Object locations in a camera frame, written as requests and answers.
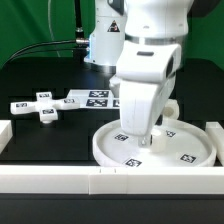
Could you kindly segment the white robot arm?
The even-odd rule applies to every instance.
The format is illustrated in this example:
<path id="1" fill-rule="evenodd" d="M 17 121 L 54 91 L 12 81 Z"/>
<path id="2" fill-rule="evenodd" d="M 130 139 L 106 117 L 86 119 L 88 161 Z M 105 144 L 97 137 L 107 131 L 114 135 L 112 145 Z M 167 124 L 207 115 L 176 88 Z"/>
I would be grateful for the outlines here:
<path id="1" fill-rule="evenodd" d="M 85 62 L 111 73 L 124 133 L 151 143 L 152 128 L 181 67 L 194 0 L 95 0 L 95 29 Z"/>

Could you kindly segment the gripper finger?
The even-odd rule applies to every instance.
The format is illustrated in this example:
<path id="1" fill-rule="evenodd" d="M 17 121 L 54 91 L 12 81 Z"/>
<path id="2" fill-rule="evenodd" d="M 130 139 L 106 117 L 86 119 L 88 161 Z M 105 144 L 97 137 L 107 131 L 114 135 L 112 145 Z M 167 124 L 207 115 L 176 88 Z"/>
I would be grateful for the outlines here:
<path id="1" fill-rule="evenodd" d="M 150 145 L 150 136 L 149 135 L 140 136 L 138 138 L 138 145 L 140 147 L 148 147 Z"/>

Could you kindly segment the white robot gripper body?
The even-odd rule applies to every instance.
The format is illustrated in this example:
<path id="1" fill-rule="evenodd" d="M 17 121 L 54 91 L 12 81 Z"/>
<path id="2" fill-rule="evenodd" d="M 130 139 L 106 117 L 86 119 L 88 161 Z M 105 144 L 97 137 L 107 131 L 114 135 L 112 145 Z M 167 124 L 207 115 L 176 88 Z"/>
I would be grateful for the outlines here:
<path id="1" fill-rule="evenodd" d="M 157 122 L 175 86 L 181 64 L 179 44 L 124 43 L 117 62 L 121 128 L 126 134 L 146 136 Z"/>

